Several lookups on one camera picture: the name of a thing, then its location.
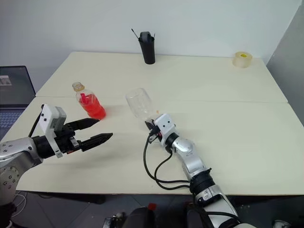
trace black pen holder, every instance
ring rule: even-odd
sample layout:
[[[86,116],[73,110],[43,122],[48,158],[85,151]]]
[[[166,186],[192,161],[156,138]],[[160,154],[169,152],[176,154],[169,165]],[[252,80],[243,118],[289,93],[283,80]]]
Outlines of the black pen holder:
[[[152,37],[152,42],[141,42],[140,39],[138,39],[139,44],[142,48],[142,55],[144,62],[146,64],[153,64],[155,63],[155,52],[154,52],[154,37]]]

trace clear plastic bottle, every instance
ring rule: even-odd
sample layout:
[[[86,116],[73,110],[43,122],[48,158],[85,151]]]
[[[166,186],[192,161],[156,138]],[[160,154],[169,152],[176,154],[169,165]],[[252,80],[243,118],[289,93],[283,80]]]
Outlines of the clear plastic bottle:
[[[76,92],[77,101],[91,118],[99,120],[105,118],[105,109],[100,105],[97,97],[92,91],[85,89],[80,82],[74,82],[72,87]]]

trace red object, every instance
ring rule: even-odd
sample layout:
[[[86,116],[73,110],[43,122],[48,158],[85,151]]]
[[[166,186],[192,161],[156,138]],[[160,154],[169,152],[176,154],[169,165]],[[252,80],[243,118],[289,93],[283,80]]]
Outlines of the red object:
[[[99,104],[97,97],[94,94],[80,94],[79,103],[87,111],[89,116],[94,119],[101,120],[105,118],[105,109]]]
[[[155,203],[149,203],[148,210],[156,210],[156,204]]]

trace laptop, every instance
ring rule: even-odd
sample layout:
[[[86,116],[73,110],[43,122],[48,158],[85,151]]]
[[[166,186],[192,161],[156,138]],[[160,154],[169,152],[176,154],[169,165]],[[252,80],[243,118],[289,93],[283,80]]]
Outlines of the laptop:
[[[35,95],[25,66],[0,66],[0,140]]]

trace red liquid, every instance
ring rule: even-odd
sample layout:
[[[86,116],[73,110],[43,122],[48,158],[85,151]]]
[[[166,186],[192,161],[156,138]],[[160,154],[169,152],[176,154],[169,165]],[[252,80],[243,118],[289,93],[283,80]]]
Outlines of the red liquid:
[[[105,109],[99,104],[97,97],[94,94],[80,94],[79,103],[87,111],[89,116],[94,119],[103,119],[106,116]]]

